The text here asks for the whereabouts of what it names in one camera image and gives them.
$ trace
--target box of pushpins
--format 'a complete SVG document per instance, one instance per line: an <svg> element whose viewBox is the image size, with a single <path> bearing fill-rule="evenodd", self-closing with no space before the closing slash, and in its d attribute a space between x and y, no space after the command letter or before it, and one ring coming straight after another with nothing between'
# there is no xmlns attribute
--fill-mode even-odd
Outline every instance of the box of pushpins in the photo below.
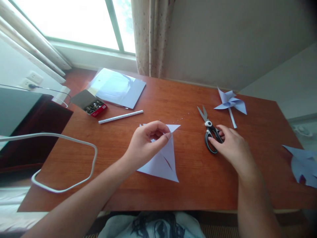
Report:
<svg viewBox="0 0 317 238"><path fill-rule="evenodd" d="M93 117L96 117L107 108L103 100L92 95L86 89L73 96L71 102Z"/></svg>

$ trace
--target power cord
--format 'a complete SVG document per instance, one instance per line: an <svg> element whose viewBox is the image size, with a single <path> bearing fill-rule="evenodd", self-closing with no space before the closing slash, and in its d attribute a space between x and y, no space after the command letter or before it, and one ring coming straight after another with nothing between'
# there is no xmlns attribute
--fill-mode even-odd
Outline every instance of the power cord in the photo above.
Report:
<svg viewBox="0 0 317 238"><path fill-rule="evenodd" d="M23 89L23 90L26 90L26 91L31 91L31 90L27 90L27 89L24 89L24 88L19 88L19 87L13 87L13 86L9 86L9 85L4 85L4 84L0 84L1 86L6 86L6 87L11 87L11 88L18 88L18 89Z"/></svg>
<svg viewBox="0 0 317 238"><path fill-rule="evenodd" d="M29 88L34 89L34 88L43 88L43 87L36 86L35 84L29 84ZM54 90L54 89L49 89L49 88L43 88L43 89L48 89L48 90L52 90L52 91L55 91L55 92L67 94L69 96L69 98L72 99L72 97L68 93L57 91L57 90Z"/></svg>
<svg viewBox="0 0 317 238"><path fill-rule="evenodd" d="M94 168L95 168L95 163L96 163L96 159L97 159L97 154L98 154L98 149L97 147L94 145L94 144L91 144L89 142L85 142L85 141L82 141L82 140L78 140L78 139L74 139L74 138L71 138L71 137L68 137L68 136L64 136L64 135L61 135L61 134L56 134L56 133L35 133L35 134L28 134L28 135L22 135L22 136L14 136L14 137L3 137L3 138L0 138L0 142L3 142L3 141L14 141L14 140L20 140L20 139L27 139L27 138L33 138L33 137L39 137L39 136L53 136L53 137L59 137L59 138L63 138L63 139L67 139L67 140L71 140L71 141L74 141L74 142L78 142L80 144L85 144L85 145L89 145L91 147L93 147L95 149L95 155L93 157L93 161L92 161L92 166L91 166L91 172L90 172L90 175L88 176L88 178L84 179L83 181L67 188L67 189L64 189L64 190L55 190L53 188L50 188L38 181L35 180L37 174L41 171L37 171L31 178L31 181L36 184L37 186L41 187L41 188L44 188L50 192L53 192L53 193L63 193L63 192L66 192L84 182L86 182L88 179L90 179L92 177L92 174L93 174L93 171L94 171Z"/></svg>
<svg viewBox="0 0 317 238"><path fill-rule="evenodd" d="M26 90L26 91L31 92L31 90L28 90L28 89L25 89L25 88L19 88L19 87L14 87L14 86L5 85L5 84L0 84L0 85L1 85L1 86L5 86L5 87L23 89L23 90ZM36 85L34 85L34 84L29 84L29 88L34 89L34 88L42 88L42 87L36 86ZM57 90L54 90L54 89L49 89L49 88L43 88L43 89L48 89L48 90L56 91L56 92L59 92L59 93L64 93L64 92L57 91ZM66 108L68 108L68 105L67 105L63 100L61 100L61 99L59 99L59 98L57 98L57 97L54 97L54 98L57 99L57 100L60 100L62 103L64 103L64 104L66 105Z"/></svg>

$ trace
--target window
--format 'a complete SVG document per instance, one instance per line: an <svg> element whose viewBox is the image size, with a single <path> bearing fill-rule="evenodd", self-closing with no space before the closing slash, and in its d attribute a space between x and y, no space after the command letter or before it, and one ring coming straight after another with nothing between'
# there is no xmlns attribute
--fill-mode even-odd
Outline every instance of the window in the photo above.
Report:
<svg viewBox="0 0 317 238"><path fill-rule="evenodd" d="M12 0L47 38L135 53L131 0Z"/></svg>

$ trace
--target scissor handle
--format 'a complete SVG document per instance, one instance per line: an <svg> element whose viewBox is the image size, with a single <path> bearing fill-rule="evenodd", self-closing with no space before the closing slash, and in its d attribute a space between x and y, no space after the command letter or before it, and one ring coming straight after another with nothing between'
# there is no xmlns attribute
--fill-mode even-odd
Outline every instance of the scissor handle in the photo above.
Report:
<svg viewBox="0 0 317 238"><path fill-rule="evenodd" d="M219 142L219 143L223 143L220 135L219 135L219 130L217 128L212 128L212 127L207 127L207 131L206 131L206 135L205 135L205 144L207 146L207 149L211 152L211 153L214 153L214 154L217 154L218 153L218 150L212 145L212 147L215 149L215 150L212 150L209 146L209 140L208 140L208 137L212 137L213 138L213 133L215 135L215 139Z"/></svg>

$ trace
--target scissors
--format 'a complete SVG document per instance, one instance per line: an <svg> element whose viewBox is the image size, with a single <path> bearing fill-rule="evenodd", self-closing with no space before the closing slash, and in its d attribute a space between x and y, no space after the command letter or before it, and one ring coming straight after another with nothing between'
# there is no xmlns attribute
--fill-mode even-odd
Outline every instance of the scissors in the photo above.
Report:
<svg viewBox="0 0 317 238"><path fill-rule="evenodd" d="M205 143L206 143L206 146L208 148L208 150L211 152L211 153L214 153L216 154L218 152L218 150L213 146L214 150L212 150L210 147L209 147L209 143L208 143L208 137L212 137L212 134L214 134L215 136L215 139L219 142L219 143L223 143L220 135L219 135L219 130L217 128L215 128L211 121L209 121L209 119L207 118L208 115L207 115L207 112L206 112L206 109L204 106L202 106L202 109L204 111L204 113L201 112L201 110L198 108L198 111L199 113L201 114L202 118L204 119L205 121L205 126L207 127L207 131L206 131L206 135L205 135Z"/></svg>

